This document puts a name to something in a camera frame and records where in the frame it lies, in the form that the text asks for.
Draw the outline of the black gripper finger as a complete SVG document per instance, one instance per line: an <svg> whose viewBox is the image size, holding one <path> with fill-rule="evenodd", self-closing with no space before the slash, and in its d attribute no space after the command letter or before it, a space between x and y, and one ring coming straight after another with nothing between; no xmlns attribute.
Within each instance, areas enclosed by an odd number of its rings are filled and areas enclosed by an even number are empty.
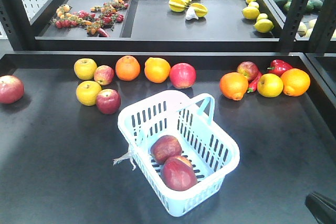
<svg viewBox="0 0 336 224"><path fill-rule="evenodd" d="M317 223L335 223L335 200L314 191L306 196L304 203Z"/></svg>

